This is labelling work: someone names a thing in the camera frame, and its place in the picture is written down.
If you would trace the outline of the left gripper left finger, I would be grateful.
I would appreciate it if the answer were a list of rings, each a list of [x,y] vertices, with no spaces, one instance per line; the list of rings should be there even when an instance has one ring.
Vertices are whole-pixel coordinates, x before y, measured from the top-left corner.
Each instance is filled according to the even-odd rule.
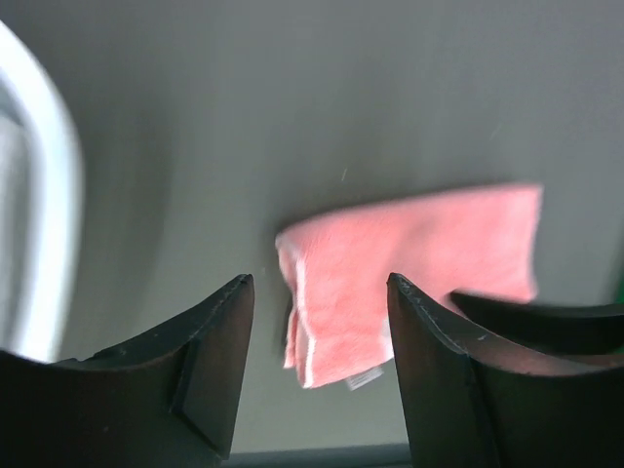
[[[217,467],[231,452],[254,316],[240,275],[79,361],[1,355],[5,467]]]

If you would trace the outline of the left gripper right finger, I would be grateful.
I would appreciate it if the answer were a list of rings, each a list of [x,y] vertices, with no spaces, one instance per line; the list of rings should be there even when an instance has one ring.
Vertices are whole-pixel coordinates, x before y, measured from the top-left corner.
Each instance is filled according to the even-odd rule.
[[[469,320],[406,277],[388,283],[416,467],[619,467],[623,350],[540,352]]]

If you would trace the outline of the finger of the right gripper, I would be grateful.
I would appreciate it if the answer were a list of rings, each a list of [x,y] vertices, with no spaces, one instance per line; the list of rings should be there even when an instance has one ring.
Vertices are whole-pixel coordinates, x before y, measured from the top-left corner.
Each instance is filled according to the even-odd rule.
[[[623,305],[555,306],[452,292],[450,301],[472,322],[525,347],[559,355],[623,350]]]

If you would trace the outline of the pink bunny towel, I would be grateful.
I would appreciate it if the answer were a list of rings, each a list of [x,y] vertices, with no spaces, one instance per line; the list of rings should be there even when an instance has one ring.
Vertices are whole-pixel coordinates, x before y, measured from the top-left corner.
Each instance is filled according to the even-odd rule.
[[[292,294],[285,367],[313,389],[394,356],[388,277],[441,304],[462,290],[527,302],[543,190],[509,183],[365,205],[294,224],[275,241]]]

